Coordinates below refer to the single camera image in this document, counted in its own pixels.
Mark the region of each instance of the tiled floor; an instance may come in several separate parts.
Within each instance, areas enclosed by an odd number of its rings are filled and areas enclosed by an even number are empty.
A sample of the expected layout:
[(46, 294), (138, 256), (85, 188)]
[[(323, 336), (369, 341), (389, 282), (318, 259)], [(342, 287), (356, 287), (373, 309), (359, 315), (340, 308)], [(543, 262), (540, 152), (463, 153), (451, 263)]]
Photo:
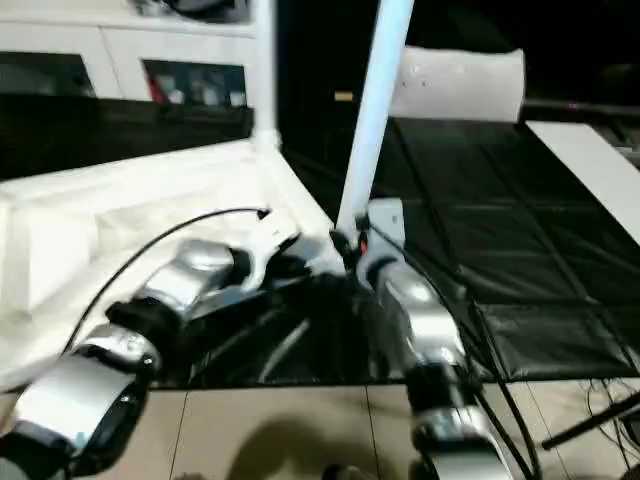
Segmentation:
[[(612, 387), (614, 397), (640, 381)], [(588, 382), (512, 385), (536, 442), (587, 414)], [(497, 387), (486, 396), (515, 443), (521, 435)], [(14, 397), (0, 396), (0, 426)], [(594, 411), (608, 404), (601, 388)], [(320, 479), (331, 463), (352, 464), (385, 480), (407, 478), (415, 453), (402, 387), (278, 388), (155, 392), (122, 460), (102, 479)], [(629, 446), (629, 457), (640, 457)], [(617, 446), (595, 431), (556, 451), (539, 450), (545, 479), (617, 479)], [(522, 478), (515, 462), (516, 479)]]

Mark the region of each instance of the black cable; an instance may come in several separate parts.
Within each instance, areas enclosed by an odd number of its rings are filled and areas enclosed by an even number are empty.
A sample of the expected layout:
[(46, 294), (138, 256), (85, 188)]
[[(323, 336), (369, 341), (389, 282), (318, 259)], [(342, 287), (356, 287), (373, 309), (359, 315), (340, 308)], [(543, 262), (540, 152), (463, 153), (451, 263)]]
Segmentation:
[[(431, 283), (431, 285), (436, 290), (436, 293), (440, 296), (440, 298), (443, 301), (445, 301), (445, 297), (440, 293), (440, 291), (438, 291), (438, 287), (432, 281), (431, 276), (424, 270), (424, 268), (422, 268), (422, 266), (420, 265), (420, 262), (411, 253), (409, 253), (402, 246), (398, 245), (391, 237), (389, 237), (386, 233), (384, 233), (382, 231), (382, 229), (380, 229), (377, 225), (374, 225), (371, 222), (367, 222), (367, 226), (371, 230), (376, 232), (378, 235), (380, 235), (398, 253), (403, 255), (403, 257), (407, 260), (407, 263), (413, 269), (415, 269), (420, 275), (424, 276)], [(463, 287), (464, 290), (465, 290), (465, 294), (468, 295), (469, 283), (464, 278), (462, 278), (456, 272), (452, 271), (450, 268), (447, 268), (444, 264), (442, 264), (439, 260), (437, 260), (429, 252), (425, 252), (424, 250), (421, 250), (421, 253), (423, 253), (425, 255), (425, 257), (427, 257), (427, 259), (429, 261), (433, 262), (434, 265), (439, 270), (441, 270), (442, 273), (444, 273), (449, 279), (453, 280), (456, 284), (458, 284), (459, 286)], [(501, 378), (501, 375), (500, 375), (496, 360), (491, 355), (492, 347), (491, 347), (491, 342), (490, 342), (490, 339), (489, 339), (489, 333), (484, 329), (483, 329), (483, 335), (482, 335), (481, 338), (482, 338), (482, 340), (483, 340), (483, 342), (485, 344), (485, 348), (487, 349), (487, 355), (488, 355), (489, 359), (491, 359), (491, 361), (481, 362), (481, 363), (488, 364), (489, 368), (492, 370), (491, 373), (496, 378), (496, 383), (498, 384), (498, 387), (500, 388), (500, 391), (501, 391), (502, 395), (504, 396), (504, 398), (505, 398), (505, 400), (507, 402), (507, 406), (511, 410), (511, 414), (513, 415), (513, 418), (515, 419), (516, 424), (518, 425), (520, 433), (522, 433), (522, 439), (524, 440), (525, 447), (527, 449), (529, 460), (531, 462), (531, 468), (529, 468), (529, 466), (527, 465), (527, 462), (524, 460), (523, 456), (518, 451), (518, 448), (513, 443), (513, 440), (511, 440), (511, 437), (509, 436), (509, 434), (507, 433), (506, 429), (504, 428), (504, 426), (502, 425), (502, 423), (498, 419), (496, 413), (493, 411), (493, 409), (489, 405), (489, 402), (487, 402), (487, 400), (484, 397), (484, 395), (482, 394), (482, 392), (477, 392), (476, 393), (476, 396), (478, 397), (478, 402), (480, 403), (482, 408), (485, 410), (485, 412), (487, 412), (487, 416), (489, 417), (489, 420), (491, 421), (491, 423), (494, 425), (494, 427), (498, 431), (498, 434), (500, 435), (500, 437), (504, 441), (504, 443), (505, 443), (507, 449), (509, 450), (509, 452), (511, 452), (511, 455), (513, 456), (513, 458), (515, 459), (516, 463), (518, 464), (518, 466), (522, 470), (522, 473), (523, 473), (524, 477), (527, 480), (542, 480), (542, 468), (540, 467), (540, 458), (538, 457), (538, 452), (536, 451), (535, 443), (533, 441), (533, 438), (531, 437), (531, 432), (529, 432), (529, 428), (527, 427), (527, 424), (524, 421), (524, 418), (522, 417), (522, 413), (520, 412), (520, 409), (518, 408), (518, 405), (516, 404), (515, 400), (513, 399), (513, 396), (511, 395), (511, 392), (509, 391), (509, 388), (507, 387), (506, 383)]]
[(190, 218), (189, 220), (185, 220), (184, 222), (178, 223), (177, 225), (174, 225), (170, 229), (162, 232), (161, 234), (155, 236), (153, 239), (149, 240), (138, 251), (136, 251), (133, 255), (131, 255), (131, 257), (129, 257), (127, 261), (122, 264), (122, 266), (109, 278), (109, 280), (105, 282), (105, 284), (100, 288), (100, 290), (98, 290), (98, 293), (94, 295), (94, 297), (89, 302), (89, 305), (87, 305), (87, 308), (85, 308), (84, 312), (82, 312), (82, 315), (80, 316), (80, 320), (78, 320), (78, 323), (73, 329), (73, 332), (69, 337), (69, 340), (67, 340), (67, 344), (62, 350), (61, 356), (64, 355), (66, 352), (68, 352), (69, 349), (71, 349), (71, 347), (73, 346), (73, 343), (76, 341), (76, 337), (78, 336), (80, 329), (82, 328), (82, 325), (84, 325), (84, 323), (87, 321), (87, 319), (89, 318), (89, 315), (91, 314), (91, 311), (98, 304), (98, 302), (100, 301), (102, 296), (105, 294), (105, 292), (109, 289), (109, 287), (111, 287), (111, 285), (113, 285), (113, 282), (115, 282), (120, 277), (120, 275), (122, 275), (125, 271), (127, 271), (129, 267), (131, 267), (133, 262), (135, 262), (142, 255), (144, 255), (147, 252), (147, 250), (149, 250), (159, 241), (165, 239), (172, 233), (175, 233), (178, 230), (182, 230), (183, 228), (188, 227), (189, 225), (193, 225), (194, 223), (201, 222), (202, 220), (207, 220), (213, 217), (218, 217), (220, 215), (229, 215), (232, 213), (247, 213), (247, 212), (257, 213), (259, 215), (266, 215), (268, 213), (268, 210), (260, 209), (260, 208), (227, 208), (225, 210), (216, 210), (214, 212), (204, 213), (202, 215), (198, 215), (197, 217), (193, 217), (193, 218)]
[[(593, 416), (593, 409), (591, 408), (591, 394), (595, 391), (596, 387), (595, 384), (593, 383), (594, 381), (591, 380), (589, 382), (589, 388), (587, 389), (587, 396), (585, 399), (585, 402), (587, 404), (587, 410), (589, 411), (589, 415)], [(606, 381), (602, 380), (601, 381), (602, 386), (607, 394), (607, 398), (609, 399), (609, 404), (613, 404), (614, 403), (614, 399), (613, 396), (611, 395), (611, 392), (609, 391), (609, 387), (606, 383)], [(620, 455), (622, 456), (622, 459), (624, 460), (625, 466), (627, 467), (627, 470), (631, 469), (631, 463), (629, 462), (629, 457), (627, 456), (627, 454), (631, 455), (635, 460), (640, 460), (640, 458), (633, 452), (629, 451), (625, 446), (624, 443), (622, 442), (622, 432), (620, 431), (620, 424), (618, 422), (617, 419), (613, 419), (613, 426), (614, 426), (614, 430), (616, 433), (616, 438), (614, 439), (613, 437), (611, 437), (604, 429), (604, 427), (602, 425), (600, 425), (598, 427), (598, 430), (600, 431), (600, 433), (602, 434), (602, 436), (604, 436), (607, 440), (609, 440), (611, 443), (613, 443), (614, 445), (616, 445), (618, 447), (618, 450), (620, 450)]]

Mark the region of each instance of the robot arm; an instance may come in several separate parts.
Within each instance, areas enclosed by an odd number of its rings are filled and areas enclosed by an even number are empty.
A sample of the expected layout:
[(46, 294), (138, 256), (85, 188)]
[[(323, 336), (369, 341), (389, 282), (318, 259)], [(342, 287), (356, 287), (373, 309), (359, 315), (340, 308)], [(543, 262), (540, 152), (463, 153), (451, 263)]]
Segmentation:
[(263, 218), (237, 250), (202, 240), (182, 244), (128, 302), (20, 396), (13, 429), (0, 438), (0, 478), (92, 475), (120, 457), (148, 387), (177, 355), (187, 324), (243, 298), (263, 282), (268, 260), (297, 235), (286, 215)]
[[(394, 202), (373, 201), (369, 219), (395, 231), (403, 243), (402, 206)], [(366, 227), (363, 233), (366, 253), (355, 271), (381, 307), (371, 318), (374, 348), (388, 363), (390, 375), (406, 383), (412, 440), (420, 454), (411, 478), (510, 480), (489, 421), (476, 404), (451, 313), (429, 280), (387, 239)]]

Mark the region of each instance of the white pole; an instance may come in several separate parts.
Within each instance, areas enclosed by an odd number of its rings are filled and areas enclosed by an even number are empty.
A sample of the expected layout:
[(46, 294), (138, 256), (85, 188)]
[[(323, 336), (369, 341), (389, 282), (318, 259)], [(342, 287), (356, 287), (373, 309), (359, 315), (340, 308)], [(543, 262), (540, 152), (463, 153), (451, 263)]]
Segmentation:
[(355, 218), (366, 211), (387, 125), (413, 0), (380, 0), (356, 133), (337, 228), (355, 239)]
[(258, 146), (279, 148), (280, 134), (276, 125), (276, 0), (254, 0), (251, 7), (256, 39), (255, 68), (251, 74), (257, 84), (253, 137)]

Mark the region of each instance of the black tablecloth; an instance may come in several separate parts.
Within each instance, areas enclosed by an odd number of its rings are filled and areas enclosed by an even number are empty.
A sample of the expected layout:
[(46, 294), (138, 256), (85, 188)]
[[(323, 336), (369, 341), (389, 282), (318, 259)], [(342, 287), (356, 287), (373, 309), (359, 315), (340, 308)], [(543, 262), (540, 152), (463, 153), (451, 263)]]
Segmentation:
[[(246, 138), (250, 117), (0, 98), (0, 179)], [(331, 216), (352, 134), (339, 124), (283, 132), (285, 157)], [(393, 120), (374, 196), (405, 201), (408, 248), (447, 296), (485, 380), (488, 355), (507, 381), (637, 375), (640, 247), (526, 126)], [(465, 279), (467, 299), (430, 255)], [(322, 276), (197, 322), (189, 364), (167, 386), (384, 382), (369, 374), (353, 294), (344, 279)], [(265, 375), (266, 359), (303, 322)]]

